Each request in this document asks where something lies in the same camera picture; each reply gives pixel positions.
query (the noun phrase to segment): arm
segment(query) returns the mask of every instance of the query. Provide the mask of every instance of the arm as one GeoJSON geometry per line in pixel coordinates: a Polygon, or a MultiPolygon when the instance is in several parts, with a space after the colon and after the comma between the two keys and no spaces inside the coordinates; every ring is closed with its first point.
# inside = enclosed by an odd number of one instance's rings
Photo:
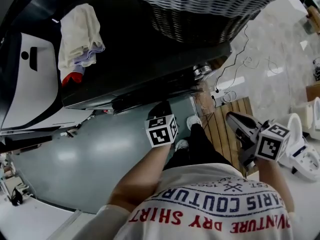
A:
{"type": "Polygon", "coordinates": [[[257,159],[254,162],[259,169],[259,180],[261,182],[269,184],[279,193],[282,200],[284,201],[285,208],[288,213],[294,212],[294,200],[291,196],[285,178],[280,171],[280,166],[278,165],[278,163],[264,159],[257,159]]]}
{"type": "Polygon", "coordinates": [[[132,212],[152,196],[158,186],[170,146],[169,144],[152,148],[115,186],[108,204],[132,212]]]}

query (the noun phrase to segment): electrical wire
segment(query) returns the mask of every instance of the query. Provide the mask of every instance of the electrical wire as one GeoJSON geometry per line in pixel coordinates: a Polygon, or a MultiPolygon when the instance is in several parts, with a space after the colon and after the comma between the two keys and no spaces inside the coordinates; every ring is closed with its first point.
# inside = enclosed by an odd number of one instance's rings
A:
{"type": "Polygon", "coordinates": [[[278,67],[278,65],[277,65],[276,63],[274,63],[273,61],[270,60],[270,55],[268,56],[268,58],[265,58],[265,60],[268,61],[268,68],[269,68],[269,70],[270,70],[272,73],[274,73],[275,75],[278,75],[278,74],[279,74],[279,67],[278,67]],[[271,70],[271,68],[270,68],[270,63],[272,63],[272,64],[274,64],[274,65],[276,66],[276,71],[277,71],[277,73],[271,70]]]}
{"type": "Polygon", "coordinates": [[[248,41],[249,41],[249,37],[248,37],[248,35],[247,35],[247,33],[246,33],[247,28],[248,28],[248,25],[246,24],[246,25],[245,25],[245,29],[244,29],[244,35],[246,36],[246,42],[245,42],[245,44],[244,44],[244,47],[243,47],[242,51],[238,52],[238,53],[235,55],[234,62],[233,62],[232,65],[229,65],[229,66],[224,67],[222,73],[217,77],[217,79],[216,79],[216,81],[215,81],[215,89],[216,89],[216,92],[217,92],[217,93],[219,92],[219,89],[217,88],[217,84],[218,84],[218,81],[219,81],[220,77],[222,77],[222,75],[224,74],[224,72],[225,72],[225,70],[226,70],[227,68],[230,68],[230,67],[232,67],[232,66],[234,66],[234,65],[236,64],[238,55],[242,54],[242,53],[245,51],[245,49],[246,49],[247,43],[248,43],[248,41]]]}
{"type": "Polygon", "coordinates": [[[256,69],[259,67],[259,65],[260,65],[260,59],[259,59],[259,61],[258,61],[258,63],[256,64],[255,67],[250,67],[250,66],[246,65],[247,59],[250,59],[250,61],[248,61],[249,63],[252,62],[252,58],[251,58],[251,57],[249,57],[249,56],[246,57],[245,62],[244,62],[244,66],[245,66],[246,68],[251,69],[251,70],[256,70],[256,69]]]}
{"type": "MultiPolygon", "coordinates": [[[[231,102],[234,102],[234,101],[237,100],[237,93],[236,93],[234,90],[228,90],[228,89],[229,89],[231,86],[234,85],[234,83],[235,83],[235,81],[236,81],[236,78],[237,78],[237,72],[238,72],[238,70],[239,70],[242,66],[247,67],[247,66],[246,66],[246,62],[247,62],[247,61],[248,61],[249,63],[251,63],[251,62],[252,62],[252,58],[249,57],[249,56],[247,56],[247,57],[245,58],[245,60],[243,61],[243,63],[236,68],[232,84],[230,84],[230,86],[229,86],[227,89],[225,89],[224,94],[223,94],[223,96],[221,97],[221,100],[222,100],[223,104],[228,104],[228,103],[231,103],[231,102]]],[[[258,64],[256,65],[255,68],[253,68],[253,67],[249,67],[249,68],[250,68],[250,69],[256,69],[257,66],[259,65],[259,63],[260,63],[260,60],[259,60],[259,62],[258,62],[258,64]]]]}

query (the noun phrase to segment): marble floor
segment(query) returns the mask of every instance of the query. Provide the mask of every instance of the marble floor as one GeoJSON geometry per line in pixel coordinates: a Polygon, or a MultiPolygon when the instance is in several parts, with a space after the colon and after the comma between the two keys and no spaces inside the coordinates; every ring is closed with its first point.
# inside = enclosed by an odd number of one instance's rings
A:
{"type": "MultiPolygon", "coordinates": [[[[267,9],[249,21],[247,29],[242,29],[231,42],[231,56],[207,80],[217,105],[221,104],[223,90],[234,91],[237,99],[249,97],[253,115],[265,121],[281,117],[292,106],[306,102],[305,87],[315,81],[313,60],[320,56],[320,39],[316,33],[306,32],[306,21],[303,17],[296,23],[288,22],[267,9]],[[249,39],[245,50],[237,57],[235,65],[228,67],[220,77],[217,88],[221,91],[216,93],[216,80],[244,48],[245,33],[249,39]]],[[[234,99],[234,92],[224,99],[234,99]]]]}

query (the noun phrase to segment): white t-shirt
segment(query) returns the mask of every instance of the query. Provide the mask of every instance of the white t-shirt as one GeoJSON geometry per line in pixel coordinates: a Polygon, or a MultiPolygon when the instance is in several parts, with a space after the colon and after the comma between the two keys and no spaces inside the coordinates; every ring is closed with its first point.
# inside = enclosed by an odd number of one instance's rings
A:
{"type": "Polygon", "coordinates": [[[132,213],[104,206],[74,239],[301,239],[296,224],[271,186],[227,164],[197,164],[165,170],[132,213]]]}

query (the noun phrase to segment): towel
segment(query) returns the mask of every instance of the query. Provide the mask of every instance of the towel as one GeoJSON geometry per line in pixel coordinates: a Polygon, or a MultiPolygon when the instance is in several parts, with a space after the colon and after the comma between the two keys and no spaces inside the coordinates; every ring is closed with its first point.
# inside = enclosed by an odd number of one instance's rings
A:
{"type": "Polygon", "coordinates": [[[84,74],[84,68],[97,62],[96,53],[105,50],[99,32],[100,23],[95,10],[87,3],[76,6],[63,17],[58,56],[61,81],[72,72],[84,74]]]}

